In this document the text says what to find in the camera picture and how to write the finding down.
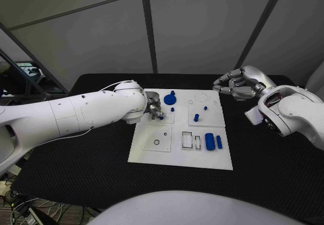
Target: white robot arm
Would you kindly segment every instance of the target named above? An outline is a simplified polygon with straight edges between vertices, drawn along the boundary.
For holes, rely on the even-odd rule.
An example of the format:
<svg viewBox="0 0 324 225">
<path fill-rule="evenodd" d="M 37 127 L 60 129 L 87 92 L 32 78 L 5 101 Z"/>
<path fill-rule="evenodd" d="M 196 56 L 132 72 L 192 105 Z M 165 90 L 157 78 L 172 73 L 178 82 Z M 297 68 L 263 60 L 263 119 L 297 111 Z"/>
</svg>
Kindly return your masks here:
<svg viewBox="0 0 324 225">
<path fill-rule="evenodd" d="M 58 100 L 19 106 L 0 106 L 0 174 L 25 153 L 47 141 L 126 120 L 145 113 L 165 117 L 156 92 L 145 92 L 136 82 L 114 91 L 101 90 Z"/>
<path fill-rule="evenodd" d="M 219 86 L 227 80 L 229 87 Z M 214 90 L 241 101 L 258 96 L 258 106 L 245 112 L 251 123 L 265 122 L 283 137 L 299 131 L 324 150 L 324 102 L 312 92 L 300 87 L 277 86 L 253 66 L 227 73 L 215 81 Z"/>
</svg>

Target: blue object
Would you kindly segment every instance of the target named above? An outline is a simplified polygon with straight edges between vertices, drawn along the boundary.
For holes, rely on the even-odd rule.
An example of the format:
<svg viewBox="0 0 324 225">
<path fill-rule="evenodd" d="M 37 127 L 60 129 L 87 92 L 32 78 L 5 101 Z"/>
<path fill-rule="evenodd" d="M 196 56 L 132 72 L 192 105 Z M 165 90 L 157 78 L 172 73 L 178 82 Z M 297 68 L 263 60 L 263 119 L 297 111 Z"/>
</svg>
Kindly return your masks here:
<svg viewBox="0 0 324 225">
<path fill-rule="evenodd" d="M 199 114 L 195 115 L 195 122 L 198 122 Z"/>
<path fill-rule="evenodd" d="M 218 148 L 222 149 L 224 145 L 222 145 L 222 140 L 221 140 L 221 136 L 217 136 L 217 140 L 218 140 Z"/>
<path fill-rule="evenodd" d="M 176 101 L 178 101 L 178 98 L 175 96 L 175 91 L 172 91 L 170 95 L 165 96 L 165 103 L 168 105 L 173 105 L 176 103 Z"/>
<path fill-rule="evenodd" d="M 205 140 L 206 140 L 206 149 L 209 151 L 215 150 L 215 135 L 212 133 L 205 134 Z"/>
</svg>

